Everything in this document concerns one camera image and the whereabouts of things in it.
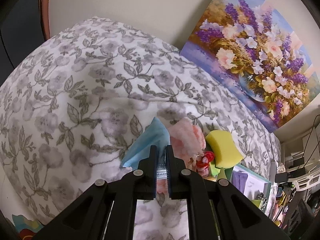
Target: bed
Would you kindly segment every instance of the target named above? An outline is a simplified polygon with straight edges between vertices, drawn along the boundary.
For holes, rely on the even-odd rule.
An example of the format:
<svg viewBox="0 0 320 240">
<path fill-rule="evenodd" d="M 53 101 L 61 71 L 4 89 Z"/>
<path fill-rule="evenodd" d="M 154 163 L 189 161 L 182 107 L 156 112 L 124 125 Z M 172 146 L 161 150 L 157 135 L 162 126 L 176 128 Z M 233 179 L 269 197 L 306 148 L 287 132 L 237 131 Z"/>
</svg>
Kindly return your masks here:
<svg viewBox="0 0 320 240">
<path fill-rule="evenodd" d="M 206 135 L 226 130 L 241 165 L 269 179 L 280 143 L 179 50 L 132 26 L 93 17 L 35 49 L 0 88 L 0 160 L 15 191 L 47 224 L 98 178 L 131 171 L 120 161 L 154 116 L 186 117 Z M 275 200 L 272 187 L 266 214 Z M 185 200 L 137 204 L 134 239 L 188 239 Z"/>
</svg>

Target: white wall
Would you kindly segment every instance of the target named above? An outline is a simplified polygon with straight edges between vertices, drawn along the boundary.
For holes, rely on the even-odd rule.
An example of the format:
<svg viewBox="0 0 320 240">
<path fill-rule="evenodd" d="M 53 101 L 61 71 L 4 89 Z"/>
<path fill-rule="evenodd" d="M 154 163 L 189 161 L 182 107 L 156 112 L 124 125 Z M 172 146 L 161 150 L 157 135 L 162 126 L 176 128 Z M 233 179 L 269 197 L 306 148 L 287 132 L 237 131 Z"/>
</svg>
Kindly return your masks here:
<svg viewBox="0 0 320 240">
<path fill-rule="evenodd" d="M 50 33 L 55 35 L 92 16 L 133 25 L 182 48 L 211 0 L 50 0 Z M 300 0 L 269 0 L 302 40 L 315 66 L 320 66 L 320 29 Z M 320 113 L 320 95 L 275 134 L 283 141 L 307 130 Z"/>
</svg>

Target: metal screw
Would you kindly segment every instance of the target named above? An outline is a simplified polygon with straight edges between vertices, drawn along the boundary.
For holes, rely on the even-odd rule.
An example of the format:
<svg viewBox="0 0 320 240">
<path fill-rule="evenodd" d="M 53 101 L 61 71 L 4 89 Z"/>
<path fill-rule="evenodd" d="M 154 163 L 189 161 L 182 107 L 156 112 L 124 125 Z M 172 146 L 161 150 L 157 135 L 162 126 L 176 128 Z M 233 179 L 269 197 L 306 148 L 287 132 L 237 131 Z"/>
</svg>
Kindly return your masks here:
<svg viewBox="0 0 320 240">
<path fill-rule="evenodd" d="M 98 187 L 103 186 L 104 183 L 105 183 L 105 180 L 104 180 L 104 179 L 97 179 L 97 180 L 94 182 L 94 184 L 95 184 L 96 186 L 98 186 Z"/>
<path fill-rule="evenodd" d="M 229 181 L 226 179 L 219 179 L 219 184 L 225 187 L 229 185 Z"/>
<path fill-rule="evenodd" d="M 189 176 L 191 174 L 191 171 L 188 170 L 188 169 L 184 169 L 184 170 L 181 171 L 181 174 L 185 175 L 185 176 Z"/>
<path fill-rule="evenodd" d="M 134 176 L 141 176 L 141 175 L 143 175 L 143 171 L 142 170 L 135 170 L 133 172 L 133 174 L 134 174 Z"/>
</svg>

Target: canvas painting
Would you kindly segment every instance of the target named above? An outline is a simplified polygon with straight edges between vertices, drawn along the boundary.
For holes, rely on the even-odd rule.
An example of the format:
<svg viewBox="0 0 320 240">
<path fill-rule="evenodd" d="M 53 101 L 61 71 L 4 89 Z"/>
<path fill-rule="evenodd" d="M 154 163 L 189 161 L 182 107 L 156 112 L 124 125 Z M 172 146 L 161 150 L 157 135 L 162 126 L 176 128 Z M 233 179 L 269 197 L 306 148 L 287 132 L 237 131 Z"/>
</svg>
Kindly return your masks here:
<svg viewBox="0 0 320 240">
<path fill-rule="evenodd" d="M 320 92 L 319 67 L 267 0 L 212 0 L 181 55 L 227 87 L 269 132 Z"/>
</svg>

